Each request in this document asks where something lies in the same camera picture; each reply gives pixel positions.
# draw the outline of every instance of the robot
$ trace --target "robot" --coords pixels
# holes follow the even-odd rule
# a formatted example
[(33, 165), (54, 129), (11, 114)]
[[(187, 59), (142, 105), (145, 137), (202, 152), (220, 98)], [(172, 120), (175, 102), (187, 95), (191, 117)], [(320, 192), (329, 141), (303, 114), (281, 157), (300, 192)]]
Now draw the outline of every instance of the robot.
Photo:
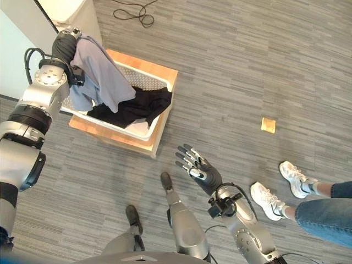
[[(39, 51), (43, 59), (31, 81), (26, 66), (29, 87), (7, 121), (0, 124), (0, 249), (11, 259), (17, 196), (38, 181), (46, 156), (41, 152), (45, 134), (69, 95), (72, 84), (84, 83), (83, 72), (71, 68), (80, 31), (61, 31), (54, 41), (52, 55), (39, 49), (29, 50), (29, 57)], [(178, 147), (176, 164), (182, 167), (210, 197), (211, 217), (221, 217), (234, 237), (237, 248), (249, 264), (286, 264), (266, 228), (256, 218), (243, 190), (233, 183), (223, 183), (222, 177), (193, 147)], [(76, 263), (126, 263), (154, 261), (158, 263), (207, 263), (210, 251), (204, 231), (193, 213), (182, 203), (174, 190), (170, 176), (161, 174), (177, 253), (144, 251), (142, 227), (134, 207), (127, 208), (130, 229), (112, 240), (101, 256)]]

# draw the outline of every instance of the light blue shirt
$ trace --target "light blue shirt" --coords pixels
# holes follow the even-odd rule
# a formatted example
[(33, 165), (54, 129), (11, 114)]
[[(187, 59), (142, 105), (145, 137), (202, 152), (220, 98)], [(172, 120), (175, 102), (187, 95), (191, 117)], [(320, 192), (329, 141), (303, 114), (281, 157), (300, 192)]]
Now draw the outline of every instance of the light blue shirt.
[(135, 90), (118, 70), (114, 61), (92, 37), (82, 35), (77, 42), (71, 66), (78, 66), (85, 73), (83, 86), (72, 85), (70, 98), (75, 110), (92, 110), (105, 103), (112, 112), (118, 111), (119, 102), (135, 97)]

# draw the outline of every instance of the floor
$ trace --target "floor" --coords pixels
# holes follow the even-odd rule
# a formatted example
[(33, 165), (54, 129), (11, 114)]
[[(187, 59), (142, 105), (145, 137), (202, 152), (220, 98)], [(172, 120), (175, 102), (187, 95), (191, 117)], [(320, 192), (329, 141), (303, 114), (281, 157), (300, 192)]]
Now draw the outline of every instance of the floor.
[[(220, 223), (207, 214), (206, 195), (174, 165), (183, 143), (225, 181), (248, 190), (259, 180), (291, 205), (301, 200), (278, 173), (282, 160), (322, 182), (351, 180), (352, 1), (159, 0), (147, 7), (155, 17), (148, 29), (115, 19), (120, 5), (113, 1), (94, 4), (105, 48), (179, 71), (173, 109), (156, 160), (71, 129), (70, 116), (60, 114), (42, 148), (40, 180), (19, 195), (16, 249), (68, 261), (98, 255), (127, 229), (124, 209), (134, 204), (147, 250), (175, 251), (162, 171), (170, 172), (204, 229)], [(0, 104), (3, 121), (15, 102)], [(275, 134), (261, 131), (262, 117), (277, 121)], [(350, 249), (255, 209), (281, 252), (352, 263)], [(246, 263), (225, 229), (209, 231), (208, 241), (220, 264)], [(297, 256), (287, 261), (310, 263)]]

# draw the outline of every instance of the blue jeans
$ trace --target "blue jeans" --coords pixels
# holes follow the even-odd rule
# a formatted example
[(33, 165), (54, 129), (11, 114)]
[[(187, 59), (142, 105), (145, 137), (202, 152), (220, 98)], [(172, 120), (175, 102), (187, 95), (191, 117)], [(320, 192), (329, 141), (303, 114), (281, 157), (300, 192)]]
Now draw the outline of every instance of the blue jeans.
[(295, 218), (308, 233), (352, 248), (352, 181), (334, 184), (331, 199), (302, 202)]

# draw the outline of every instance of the white plastic basket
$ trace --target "white plastic basket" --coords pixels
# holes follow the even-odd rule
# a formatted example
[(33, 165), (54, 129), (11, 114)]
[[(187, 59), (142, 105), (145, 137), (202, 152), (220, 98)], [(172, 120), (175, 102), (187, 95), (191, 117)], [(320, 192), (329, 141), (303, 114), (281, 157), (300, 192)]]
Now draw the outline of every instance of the white plastic basket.
[[(167, 87), (168, 91), (172, 92), (172, 87), (171, 84), (164, 79), (161, 79), (160, 77), (157, 77), (155, 75), (146, 73), (144, 71), (138, 70), (136, 68), (133, 68), (131, 66), (125, 65), (123, 63), (119, 63), (115, 61), (118, 69), (121, 71), (121, 73), (126, 77), (127, 81), (133, 85), (137, 86), (143, 90), (158, 90), (163, 87)], [(143, 141), (148, 141), (149, 138), (151, 137), (154, 128), (156, 124), (158, 123), (159, 116), (156, 117), (150, 127), (148, 127), (147, 122), (138, 122), (135, 121), (132, 124), (128, 125), (126, 128), (120, 128), (119, 126), (109, 124), (107, 122), (104, 122), (102, 120), (96, 119), (94, 117), (90, 117), (87, 115), (87, 112), (82, 112), (82, 111), (76, 111), (71, 103), (71, 99), (67, 97), (61, 107), (62, 111), (72, 113), (80, 118), (84, 118), (90, 122), (93, 122), (95, 124), (101, 125), (106, 128), (110, 128), (114, 131), (120, 132), (122, 134), (134, 137), (136, 139), (140, 139)]]

